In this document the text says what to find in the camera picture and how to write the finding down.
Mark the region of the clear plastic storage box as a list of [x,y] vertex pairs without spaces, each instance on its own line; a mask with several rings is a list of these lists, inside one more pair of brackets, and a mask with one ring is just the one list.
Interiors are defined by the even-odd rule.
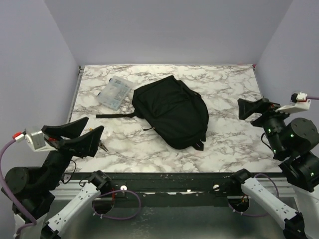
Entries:
[[104,106],[117,110],[133,86],[133,82],[113,76],[97,95],[97,101]]

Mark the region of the black student backpack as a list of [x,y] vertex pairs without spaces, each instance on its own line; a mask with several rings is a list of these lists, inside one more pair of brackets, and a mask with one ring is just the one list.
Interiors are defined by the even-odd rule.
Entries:
[[201,95],[173,75],[134,90],[130,114],[100,114],[98,119],[145,119],[174,149],[203,151],[209,113]]

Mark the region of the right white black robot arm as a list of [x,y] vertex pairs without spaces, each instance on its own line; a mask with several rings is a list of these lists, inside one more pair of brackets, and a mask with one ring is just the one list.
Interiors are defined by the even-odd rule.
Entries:
[[294,210],[265,189],[246,169],[230,176],[229,189],[255,200],[282,228],[287,239],[317,239],[319,237],[319,158],[311,150],[319,143],[319,133],[311,120],[291,114],[307,111],[311,97],[305,93],[292,95],[291,105],[281,106],[266,98],[257,101],[238,99],[239,119],[252,114],[260,116],[251,122],[264,130],[274,159],[295,192],[299,209]]

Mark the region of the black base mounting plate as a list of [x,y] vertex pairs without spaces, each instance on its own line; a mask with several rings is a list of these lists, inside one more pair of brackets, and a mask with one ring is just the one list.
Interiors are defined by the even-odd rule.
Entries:
[[231,173],[107,173],[115,205],[134,207],[226,207],[244,194]]

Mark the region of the yellow handled pliers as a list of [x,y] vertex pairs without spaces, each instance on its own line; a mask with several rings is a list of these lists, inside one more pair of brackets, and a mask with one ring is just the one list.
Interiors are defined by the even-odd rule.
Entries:
[[90,143],[89,143],[90,156],[92,156],[92,157],[97,153],[98,149],[102,149],[105,152],[108,152],[108,149],[101,141],[101,136],[102,136],[103,131],[104,131],[104,127],[99,126],[97,128],[90,129],[86,133],[86,135],[89,137],[89,140],[90,140]]

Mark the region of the aluminium extrusion rail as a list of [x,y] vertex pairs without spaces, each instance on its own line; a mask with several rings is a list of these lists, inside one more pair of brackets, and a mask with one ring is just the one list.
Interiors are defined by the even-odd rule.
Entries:
[[[270,179],[261,177],[257,179],[259,183],[269,190],[274,195],[277,194],[275,185],[278,189],[280,198],[295,198],[296,194],[292,186],[286,181],[285,178],[272,178],[275,185]],[[87,183],[88,180],[71,180],[67,184],[60,184],[51,193],[55,196],[56,200],[72,200],[81,190],[82,185]]]

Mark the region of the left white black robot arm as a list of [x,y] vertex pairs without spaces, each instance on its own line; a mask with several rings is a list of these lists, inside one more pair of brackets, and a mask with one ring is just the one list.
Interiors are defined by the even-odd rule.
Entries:
[[110,193],[110,179],[102,171],[95,171],[60,212],[46,218],[55,199],[52,191],[61,182],[72,158],[94,157],[99,149],[104,127],[83,133],[88,120],[83,117],[59,126],[26,128],[0,151],[3,155],[11,145],[25,140],[34,152],[49,152],[42,166],[14,167],[0,177],[1,191],[12,201],[15,239],[60,239],[88,204]]

